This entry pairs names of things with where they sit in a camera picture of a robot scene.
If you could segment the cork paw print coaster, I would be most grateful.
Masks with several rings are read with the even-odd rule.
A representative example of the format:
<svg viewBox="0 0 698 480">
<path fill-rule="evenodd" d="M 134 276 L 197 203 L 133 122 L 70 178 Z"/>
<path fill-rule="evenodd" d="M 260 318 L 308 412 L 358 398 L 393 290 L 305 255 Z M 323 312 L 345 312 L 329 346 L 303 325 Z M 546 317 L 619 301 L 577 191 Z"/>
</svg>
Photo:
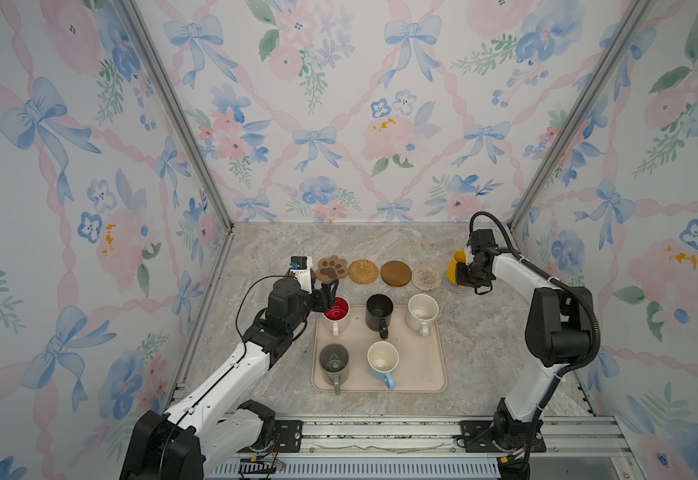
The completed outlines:
<svg viewBox="0 0 698 480">
<path fill-rule="evenodd" d="M 348 270 L 347 261 L 337 255 L 320 259 L 314 267 L 315 278 L 323 283 L 345 278 Z"/>
</svg>

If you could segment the yellow mug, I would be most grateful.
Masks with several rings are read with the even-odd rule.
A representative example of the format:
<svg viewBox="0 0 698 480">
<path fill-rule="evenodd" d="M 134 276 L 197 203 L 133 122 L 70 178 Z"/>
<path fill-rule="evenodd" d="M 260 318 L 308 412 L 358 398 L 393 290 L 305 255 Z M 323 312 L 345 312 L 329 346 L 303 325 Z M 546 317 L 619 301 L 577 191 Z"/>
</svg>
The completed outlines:
<svg viewBox="0 0 698 480">
<path fill-rule="evenodd" d="M 466 263 L 466 253 L 464 250 L 456 251 L 450 261 L 448 269 L 446 271 L 448 278 L 455 284 L 457 283 L 457 268 L 459 265 Z"/>
</svg>

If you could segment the white mug red inside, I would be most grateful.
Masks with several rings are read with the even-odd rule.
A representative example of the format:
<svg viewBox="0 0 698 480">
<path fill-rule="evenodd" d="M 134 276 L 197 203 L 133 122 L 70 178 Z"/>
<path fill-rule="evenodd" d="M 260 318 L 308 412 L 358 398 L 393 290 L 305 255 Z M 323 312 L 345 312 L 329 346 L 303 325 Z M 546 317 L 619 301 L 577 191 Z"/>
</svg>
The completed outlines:
<svg viewBox="0 0 698 480">
<path fill-rule="evenodd" d="M 321 318 L 321 324 L 330 338 L 338 338 L 347 329 L 350 321 L 350 305 L 343 297 L 337 297 L 334 306 Z"/>
</svg>

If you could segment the woven rattan round coaster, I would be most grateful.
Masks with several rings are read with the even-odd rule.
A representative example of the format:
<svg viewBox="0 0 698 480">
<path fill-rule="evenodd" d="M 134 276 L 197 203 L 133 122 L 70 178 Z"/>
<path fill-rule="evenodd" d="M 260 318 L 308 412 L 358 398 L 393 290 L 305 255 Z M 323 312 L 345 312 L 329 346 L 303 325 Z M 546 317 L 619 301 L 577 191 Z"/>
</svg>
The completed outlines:
<svg viewBox="0 0 698 480">
<path fill-rule="evenodd" d="M 356 284 L 371 284 L 376 281 L 378 276 L 379 268 L 370 260 L 356 260 L 349 266 L 349 278 Z"/>
</svg>

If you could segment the black mug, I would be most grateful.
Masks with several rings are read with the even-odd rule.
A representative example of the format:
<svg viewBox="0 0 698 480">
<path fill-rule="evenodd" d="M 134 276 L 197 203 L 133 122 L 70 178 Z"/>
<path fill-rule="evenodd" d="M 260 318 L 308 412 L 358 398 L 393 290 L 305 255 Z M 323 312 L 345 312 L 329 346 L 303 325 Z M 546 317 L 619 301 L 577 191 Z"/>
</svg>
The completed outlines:
<svg viewBox="0 0 698 480">
<path fill-rule="evenodd" d="M 379 334 L 382 340 L 389 338 L 389 327 L 394 312 L 394 303 L 386 295 L 371 295 L 366 302 L 366 326 Z"/>
</svg>

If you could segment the cream white mug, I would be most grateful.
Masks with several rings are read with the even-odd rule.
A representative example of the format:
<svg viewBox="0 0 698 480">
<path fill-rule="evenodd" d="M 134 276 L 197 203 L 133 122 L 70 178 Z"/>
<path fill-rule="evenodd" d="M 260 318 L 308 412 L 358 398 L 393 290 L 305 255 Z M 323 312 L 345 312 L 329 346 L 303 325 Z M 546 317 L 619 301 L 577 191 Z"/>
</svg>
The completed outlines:
<svg viewBox="0 0 698 480">
<path fill-rule="evenodd" d="M 407 303 L 406 324 L 420 337 L 425 338 L 433 331 L 439 315 L 439 304 L 427 294 L 416 294 Z"/>
</svg>

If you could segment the plain round wooden coaster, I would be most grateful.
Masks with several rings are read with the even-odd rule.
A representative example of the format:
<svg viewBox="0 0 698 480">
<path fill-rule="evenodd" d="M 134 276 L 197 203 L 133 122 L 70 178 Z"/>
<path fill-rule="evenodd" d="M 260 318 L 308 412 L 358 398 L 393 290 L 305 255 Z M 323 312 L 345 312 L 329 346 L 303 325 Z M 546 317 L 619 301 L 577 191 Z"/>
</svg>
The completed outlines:
<svg viewBox="0 0 698 480">
<path fill-rule="evenodd" d="M 408 264 L 399 260 L 392 260 L 386 262 L 381 267 L 380 276 L 387 285 L 400 288 L 406 286 L 412 280 L 412 270 Z"/>
</svg>

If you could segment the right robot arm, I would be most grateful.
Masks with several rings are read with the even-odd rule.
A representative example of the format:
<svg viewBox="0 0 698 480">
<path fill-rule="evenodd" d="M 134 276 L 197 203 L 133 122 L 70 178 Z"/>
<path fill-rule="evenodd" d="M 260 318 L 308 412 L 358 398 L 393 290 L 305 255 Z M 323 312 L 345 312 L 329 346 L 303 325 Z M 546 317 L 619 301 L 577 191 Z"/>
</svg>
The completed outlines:
<svg viewBox="0 0 698 480">
<path fill-rule="evenodd" d="M 499 248 L 468 254 L 456 264 L 455 280 L 478 295 L 491 292 L 493 282 L 501 280 L 529 302 L 524 330 L 528 359 L 513 389 L 499 401 L 490 429 L 498 448 L 527 448 L 564 376 L 591 363 L 599 351 L 591 293 Z"/>
</svg>

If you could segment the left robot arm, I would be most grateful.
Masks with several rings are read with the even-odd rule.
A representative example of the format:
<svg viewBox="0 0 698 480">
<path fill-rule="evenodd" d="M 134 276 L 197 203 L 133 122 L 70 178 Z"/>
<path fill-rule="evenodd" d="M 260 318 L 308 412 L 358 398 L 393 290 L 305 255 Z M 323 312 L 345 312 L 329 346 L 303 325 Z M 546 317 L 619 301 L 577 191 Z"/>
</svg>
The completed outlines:
<svg viewBox="0 0 698 480">
<path fill-rule="evenodd" d="M 334 307 L 339 283 L 317 286 L 308 270 L 272 279 L 266 307 L 224 363 L 165 412 L 136 422 L 120 478 L 204 479 L 241 450 L 273 447 L 274 411 L 238 399 L 305 332 L 311 314 Z"/>
</svg>

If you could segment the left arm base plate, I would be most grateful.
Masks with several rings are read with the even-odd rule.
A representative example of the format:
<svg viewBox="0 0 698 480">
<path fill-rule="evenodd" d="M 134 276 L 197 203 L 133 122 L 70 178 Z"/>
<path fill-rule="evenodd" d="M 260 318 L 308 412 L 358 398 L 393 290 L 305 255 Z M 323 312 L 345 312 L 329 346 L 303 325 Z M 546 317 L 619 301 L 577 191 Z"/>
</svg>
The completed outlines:
<svg viewBox="0 0 698 480">
<path fill-rule="evenodd" d="M 253 443 L 240 453 L 299 453 L 303 437 L 303 422 L 300 420 L 268 420 Z"/>
</svg>

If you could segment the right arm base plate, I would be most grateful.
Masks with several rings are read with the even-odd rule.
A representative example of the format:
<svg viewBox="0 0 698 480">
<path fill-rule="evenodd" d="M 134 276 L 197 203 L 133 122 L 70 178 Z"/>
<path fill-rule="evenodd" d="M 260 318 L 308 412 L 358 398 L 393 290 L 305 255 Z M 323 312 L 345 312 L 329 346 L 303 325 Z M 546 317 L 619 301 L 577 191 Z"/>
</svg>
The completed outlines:
<svg viewBox="0 0 698 480">
<path fill-rule="evenodd" d="M 527 441 L 524 427 L 510 430 L 503 437 L 492 420 L 463 420 L 458 423 L 455 436 L 458 448 L 467 453 L 519 454 L 524 452 Z"/>
</svg>

